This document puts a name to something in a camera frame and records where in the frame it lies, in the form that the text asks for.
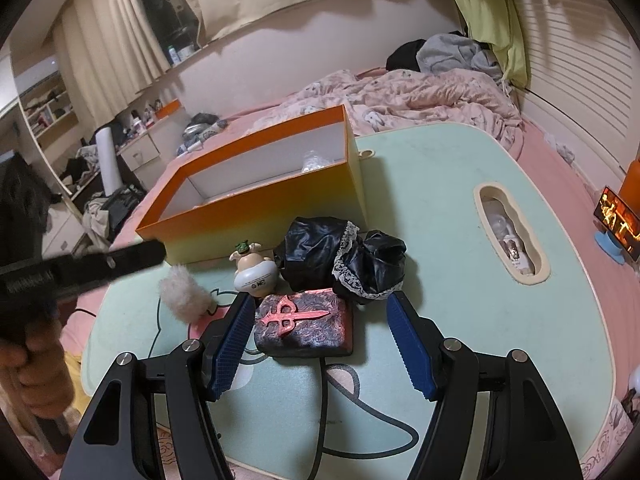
open cardboard box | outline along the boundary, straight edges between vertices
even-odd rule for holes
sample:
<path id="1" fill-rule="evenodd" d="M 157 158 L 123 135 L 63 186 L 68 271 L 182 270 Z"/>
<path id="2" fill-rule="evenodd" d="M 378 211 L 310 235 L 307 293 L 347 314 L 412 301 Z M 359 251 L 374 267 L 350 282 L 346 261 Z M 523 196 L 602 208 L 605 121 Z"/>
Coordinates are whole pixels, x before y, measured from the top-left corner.
<path id="1" fill-rule="evenodd" d="M 314 150 L 333 161 L 303 173 Z M 335 216 L 366 229 L 360 160 L 344 107 L 242 137 L 176 171 L 138 225 L 170 264 L 229 256 L 248 239 L 277 246 L 296 216 Z"/>

fluffy white pompom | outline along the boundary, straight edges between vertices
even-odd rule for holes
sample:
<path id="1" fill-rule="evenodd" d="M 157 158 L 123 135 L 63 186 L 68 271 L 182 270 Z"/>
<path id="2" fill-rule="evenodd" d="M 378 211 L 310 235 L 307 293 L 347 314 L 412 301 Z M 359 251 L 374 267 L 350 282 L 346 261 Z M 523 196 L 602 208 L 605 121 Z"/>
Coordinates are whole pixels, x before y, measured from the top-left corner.
<path id="1" fill-rule="evenodd" d="M 183 266 L 172 267 L 169 275 L 160 280 L 159 286 L 160 299 L 184 323 L 195 323 L 213 302 L 211 295 Z"/>

blue stand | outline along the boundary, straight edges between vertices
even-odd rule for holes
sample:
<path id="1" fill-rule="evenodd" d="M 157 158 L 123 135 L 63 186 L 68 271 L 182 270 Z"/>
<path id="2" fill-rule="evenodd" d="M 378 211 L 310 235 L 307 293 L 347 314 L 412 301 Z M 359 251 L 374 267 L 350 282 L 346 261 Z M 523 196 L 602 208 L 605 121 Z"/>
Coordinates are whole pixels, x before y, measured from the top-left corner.
<path id="1" fill-rule="evenodd" d="M 607 231 L 606 233 L 598 231 L 594 238 L 596 238 L 596 242 L 600 248 L 611 256 L 617 264 L 625 264 L 625 257 L 622 255 L 625 249 L 620 242 L 615 239 L 614 235 L 611 234 L 611 231 Z"/>

wire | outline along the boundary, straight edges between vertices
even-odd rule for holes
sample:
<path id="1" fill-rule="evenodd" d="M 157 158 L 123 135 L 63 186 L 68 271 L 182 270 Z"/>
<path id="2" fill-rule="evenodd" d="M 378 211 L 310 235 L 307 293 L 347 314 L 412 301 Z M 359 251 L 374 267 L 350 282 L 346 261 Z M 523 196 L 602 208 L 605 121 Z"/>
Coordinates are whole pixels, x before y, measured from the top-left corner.
<path id="1" fill-rule="evenodd" d="M 93 312 L 89 312 L 88 310 L 85 310 L 84 308 L 75 308 L 74 312 L 84 312 L 85 314 L 89 314 L 89 316 L 97 317 Z"/>

pig figurine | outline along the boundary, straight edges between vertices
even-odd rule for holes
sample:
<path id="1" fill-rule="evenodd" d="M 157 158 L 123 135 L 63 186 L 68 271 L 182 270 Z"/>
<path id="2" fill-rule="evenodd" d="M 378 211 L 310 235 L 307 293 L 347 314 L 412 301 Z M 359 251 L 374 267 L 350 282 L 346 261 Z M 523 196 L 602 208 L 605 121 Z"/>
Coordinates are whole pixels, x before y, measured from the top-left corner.
<path id="1" fill-rule="evenodd" d="M 249 240 L 245 240 L 236 245 L 236 251 L 229 256 L 229 260 L 238 266 L 234 287 L 238 292 L 248 292 L 254 298 L 271 294 L 280 275 L 274 261 L 259 254 L 261 248 L 260 244 L 249 244 Z"/>

